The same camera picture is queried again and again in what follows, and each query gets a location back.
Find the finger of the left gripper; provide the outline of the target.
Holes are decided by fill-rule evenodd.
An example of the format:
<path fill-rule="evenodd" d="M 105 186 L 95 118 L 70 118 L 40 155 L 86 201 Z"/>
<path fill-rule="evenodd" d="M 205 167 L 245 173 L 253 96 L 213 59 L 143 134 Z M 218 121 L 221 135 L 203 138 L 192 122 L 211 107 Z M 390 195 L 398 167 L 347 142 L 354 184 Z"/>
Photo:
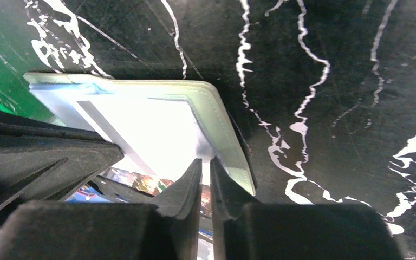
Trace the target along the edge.
<path fill-rule="evenodd" d="M 0 224 L 31 200 L 65 200 L 124 157 L 104 141 L 0 135 Z"/>
<path fill-rule="evenodd" d="M 0 111 L 0 134 L 9 136 L 35 136 L 103 142 L 96 132 L 62 127 Z"/>

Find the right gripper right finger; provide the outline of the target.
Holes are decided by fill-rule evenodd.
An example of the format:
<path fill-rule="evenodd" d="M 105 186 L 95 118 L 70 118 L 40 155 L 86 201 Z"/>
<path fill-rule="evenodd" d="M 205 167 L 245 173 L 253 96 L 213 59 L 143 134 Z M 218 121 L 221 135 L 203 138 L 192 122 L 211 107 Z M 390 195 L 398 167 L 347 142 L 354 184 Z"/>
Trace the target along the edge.
<path fill-rule="evenodd" d="M 366 205 L 264 204 L 210 162 L 215 259 L 402 259 Z"/>

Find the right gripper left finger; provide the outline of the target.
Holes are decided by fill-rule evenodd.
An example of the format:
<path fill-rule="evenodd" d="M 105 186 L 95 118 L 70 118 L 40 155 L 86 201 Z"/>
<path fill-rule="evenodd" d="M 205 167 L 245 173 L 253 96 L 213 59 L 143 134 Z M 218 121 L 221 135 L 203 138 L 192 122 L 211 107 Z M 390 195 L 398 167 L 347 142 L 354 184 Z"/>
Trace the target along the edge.
<path fill-rule="evenodd" d="M 25 203 L 0 229 L 0 259 L 196 259 L 202 168 L 146 203 Z"/>

